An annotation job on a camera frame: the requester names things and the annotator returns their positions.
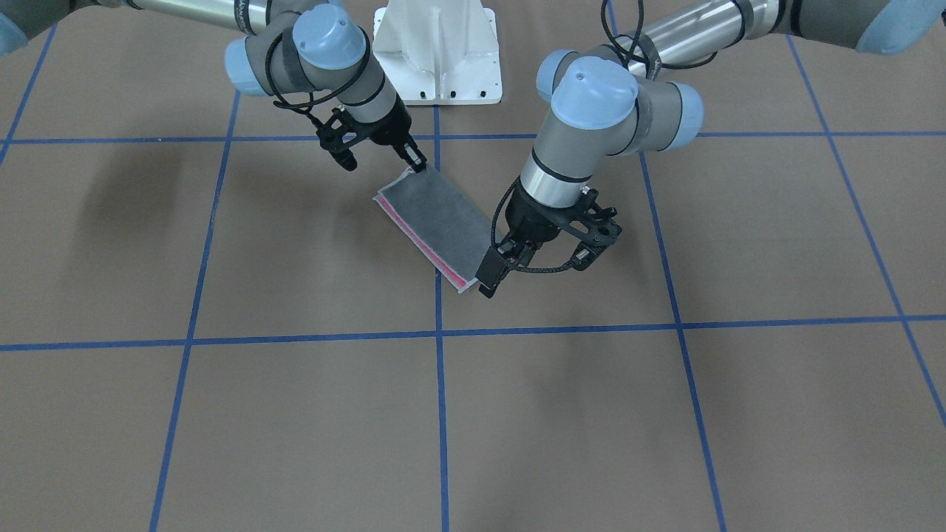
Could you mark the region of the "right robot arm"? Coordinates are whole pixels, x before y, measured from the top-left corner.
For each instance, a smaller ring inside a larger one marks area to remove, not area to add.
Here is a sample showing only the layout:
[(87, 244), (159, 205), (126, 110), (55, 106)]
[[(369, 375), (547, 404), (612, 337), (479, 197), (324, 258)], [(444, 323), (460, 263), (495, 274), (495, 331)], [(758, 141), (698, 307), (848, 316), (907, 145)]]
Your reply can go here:
[(426, 158), (411, 135), (412, 118), (372, 53), (370, 38), (341, 1), (102, 1), (102, 7), (156, 11), (241, 38), (224, 67), (243, 95), (270, 95), (274, 106), (303, 115), (320, 146), (345, 171), (352, 147), (368, 140), (390, 147), (412, 171)]

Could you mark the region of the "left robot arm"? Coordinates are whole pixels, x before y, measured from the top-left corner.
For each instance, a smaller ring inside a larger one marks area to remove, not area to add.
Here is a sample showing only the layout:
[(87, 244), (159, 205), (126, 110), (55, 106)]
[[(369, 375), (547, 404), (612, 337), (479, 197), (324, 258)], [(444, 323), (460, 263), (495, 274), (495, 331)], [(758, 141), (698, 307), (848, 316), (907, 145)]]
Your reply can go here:
[(588, 269), (615, 242), (617, 213), (598, 205), (588, 185), (602, 161), (683, 147), (704, 121), (695, 89), (659, 81), (661, 72), (700, 67), (771, 33), (892, 55), (912, 47), (943, 14), (942, 1), (703, 1), (628, 34), (608, 28), (594, 50), (551, 53), (535, 80), (550, 110), (497, 206), (508, 233), (491, 239), (477, 270), (480, 292), (493, 296), (513, 270), (533, 273), (534, 253), (562, 231), (578, 240), (562, 270)]

